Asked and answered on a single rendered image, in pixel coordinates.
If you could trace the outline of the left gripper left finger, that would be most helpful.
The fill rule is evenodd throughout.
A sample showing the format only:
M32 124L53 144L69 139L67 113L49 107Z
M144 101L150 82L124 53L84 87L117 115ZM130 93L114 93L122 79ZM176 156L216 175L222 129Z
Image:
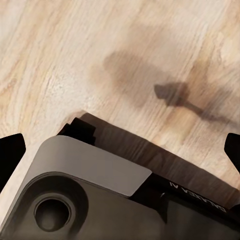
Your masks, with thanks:
M26 153L22 133L0 138L0 193Z

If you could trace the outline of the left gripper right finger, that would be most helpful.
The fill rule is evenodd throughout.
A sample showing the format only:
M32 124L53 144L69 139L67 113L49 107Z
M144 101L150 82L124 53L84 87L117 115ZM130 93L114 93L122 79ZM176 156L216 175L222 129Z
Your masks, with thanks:
M229 133L227 135L224 151L240 173L240 135Z

